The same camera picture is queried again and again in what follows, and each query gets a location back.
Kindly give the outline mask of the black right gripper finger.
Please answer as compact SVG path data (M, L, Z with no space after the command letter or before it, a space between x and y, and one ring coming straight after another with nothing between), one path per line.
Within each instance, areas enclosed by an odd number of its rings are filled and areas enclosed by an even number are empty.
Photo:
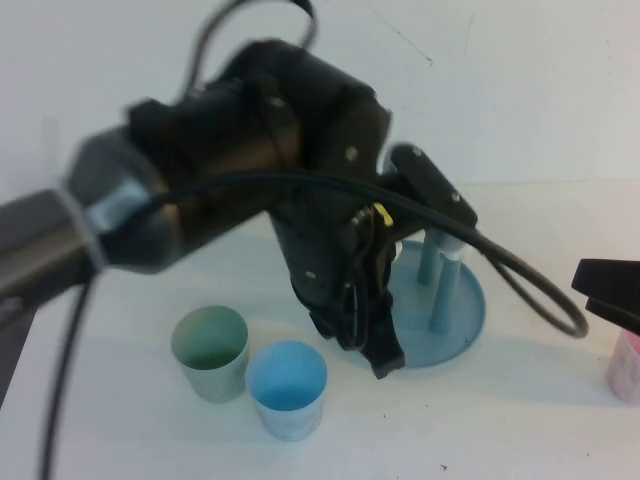
M638 261L582 259L571 287L590 300L639 313Z
M640 334L640 318L638 313L633 313L621 307L617 307L595 298L589 297L585 308L595 316L608 321L635 335Z

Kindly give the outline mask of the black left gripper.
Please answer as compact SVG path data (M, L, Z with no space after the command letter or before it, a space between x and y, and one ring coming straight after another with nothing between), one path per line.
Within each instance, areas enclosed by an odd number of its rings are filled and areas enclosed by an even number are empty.
M297 299L320 333L361 350L378 380L405 366L388 282L396 249L378 204L339 215L299 201L271 211Z

